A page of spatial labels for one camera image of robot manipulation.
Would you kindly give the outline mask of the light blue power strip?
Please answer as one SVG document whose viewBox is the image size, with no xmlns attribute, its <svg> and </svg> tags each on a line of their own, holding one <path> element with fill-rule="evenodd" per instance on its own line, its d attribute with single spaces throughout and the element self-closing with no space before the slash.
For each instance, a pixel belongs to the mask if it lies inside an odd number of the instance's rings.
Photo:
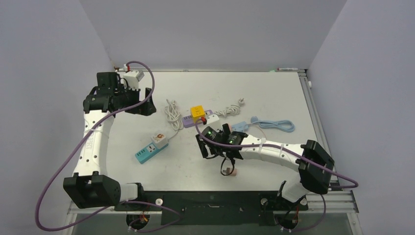
<svg viewBox="0 0 415 235">
<path fill-rule="evenodd" d="M 249 124 L 245 121 L 231 125 L 231 131 L 246 132 L 249 129 Z"/>
</svg>

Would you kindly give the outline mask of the yellow cube socket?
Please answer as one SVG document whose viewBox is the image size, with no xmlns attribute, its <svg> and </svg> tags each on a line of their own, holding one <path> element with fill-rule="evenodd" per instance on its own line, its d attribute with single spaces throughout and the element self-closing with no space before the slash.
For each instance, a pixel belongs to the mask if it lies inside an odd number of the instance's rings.
<svg viewBox="0 0 415 235">
<path fill-rule="evenodd" d="M 198 119 L 206 116 L 204 108 L 202 105 L 193 106 L 190 108 L 190 116 L 193 123 L 196 123 Z"/>
</svg>

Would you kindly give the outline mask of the purple power strip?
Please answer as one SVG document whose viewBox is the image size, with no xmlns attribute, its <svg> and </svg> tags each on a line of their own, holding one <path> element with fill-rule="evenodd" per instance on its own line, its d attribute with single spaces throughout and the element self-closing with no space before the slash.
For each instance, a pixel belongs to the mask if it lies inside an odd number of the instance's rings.
<svg viewBox="0 0 415 235">
<path fill-rule="evenodd" d="M 212 110 L 206 110 L 205 111 L 205 116 L 206 117 L 209 116 L 209 115 L 212 115 L 212 114 L 213 114 Z M 190 128 L 190 127 L 195 126 L 195 123 L 194 123 L 191 115 L 182 117 L 182 122 L 183 122 L 184 128 Z"/>
</svg>

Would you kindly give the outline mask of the white cube socket adapter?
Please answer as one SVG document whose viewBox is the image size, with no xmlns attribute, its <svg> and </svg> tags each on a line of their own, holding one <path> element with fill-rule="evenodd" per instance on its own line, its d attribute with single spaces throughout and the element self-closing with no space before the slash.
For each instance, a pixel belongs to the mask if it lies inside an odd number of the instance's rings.
<svg viewBox="0 0 415 235">
<path fill-rule="evenodd" d="M 155 132 L 151 136 L 151 141 L 157 148 L 162 148 L 168 145 L 168 138 L 166 137 L 164 133 L 160 131 Z"/>
</svg>

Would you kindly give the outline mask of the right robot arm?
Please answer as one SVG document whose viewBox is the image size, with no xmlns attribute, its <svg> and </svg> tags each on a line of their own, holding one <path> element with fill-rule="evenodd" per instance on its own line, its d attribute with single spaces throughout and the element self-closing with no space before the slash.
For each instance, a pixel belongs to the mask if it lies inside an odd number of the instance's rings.
<svg viewBox="0 0 415 235">
<path fill-rule="evenodd" d="M 210 126 L 195 138 L 205 159 L 221 156 L 232 165 L 237 159 L 260 160 L 296 172 L 291 179 L 283 180 L 276 197 L 277 205 L 284 210 L 290 209 L 309 192 L 327 194 L 329 191 L 335 162 L 317 141 L 279 143 L 230 131 L 226 127 L 215 130 Z"/>
</svg>

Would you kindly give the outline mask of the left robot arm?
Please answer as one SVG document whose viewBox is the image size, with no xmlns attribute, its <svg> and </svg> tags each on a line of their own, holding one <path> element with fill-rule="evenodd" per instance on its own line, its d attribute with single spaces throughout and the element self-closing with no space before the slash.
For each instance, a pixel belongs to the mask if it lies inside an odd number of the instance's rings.
<svg viewBox="0 0 415 235">
<path fill-rule="evenodd" d="M 141 70 L 131 70 L 120 75 L 117 72 L 99 72 L 97 86 L 83 101 L 84 136 L 80 156 L 73 176 L 64 179 L 63 188 L 80 209 L 117 206 L 126 201 L 135 211 L 144 208 L 146 197 L 140 183 L 120 184 L 107 175 L 106 157 L 110 130 L 116 111 L 150 116 L 157 111 L 150 97 L 140 106 L 139 81 Z"/>
</svg>

